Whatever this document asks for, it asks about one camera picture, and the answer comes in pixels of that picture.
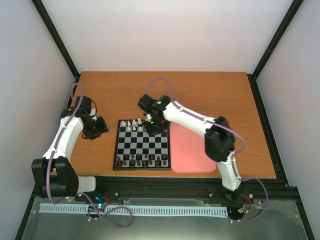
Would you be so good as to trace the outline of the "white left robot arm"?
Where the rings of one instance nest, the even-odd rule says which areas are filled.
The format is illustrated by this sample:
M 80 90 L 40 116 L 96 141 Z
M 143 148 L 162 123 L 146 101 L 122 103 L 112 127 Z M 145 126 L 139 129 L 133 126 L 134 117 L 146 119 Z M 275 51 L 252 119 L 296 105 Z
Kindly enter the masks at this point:
M 34 159 L 31 170 L 35 188 L 41 198 L 72 197 L 83 192 L 92 200 L 103 198 L 104 188 L 94 176 L 78 176 L 71 165 L 71 156 L 78 136 L 94 140 L 109 131 L 91 98 L 78 96 L 75 106 L 65 108 L 60 125 L 49 149 L 42 158 Z

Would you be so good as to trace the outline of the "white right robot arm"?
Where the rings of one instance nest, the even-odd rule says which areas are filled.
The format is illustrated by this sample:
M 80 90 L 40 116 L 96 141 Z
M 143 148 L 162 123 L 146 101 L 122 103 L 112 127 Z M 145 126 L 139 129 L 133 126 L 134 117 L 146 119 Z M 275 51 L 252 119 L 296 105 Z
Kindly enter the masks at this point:
M 235 203 L 240 199 L 243 187 L 235 163 L 235 133 L 224 117 L 201 115 L 167 95 L 153 99 L 144 94 L 137 106 L 147 117 L 144 128 L 150 137 L 167 130 L 170 123 L 181 125 L 202 137 L 204 151 L 217 163 L 221 175 L 222 187 L 218 191 L 218 197 L 229 203 Z

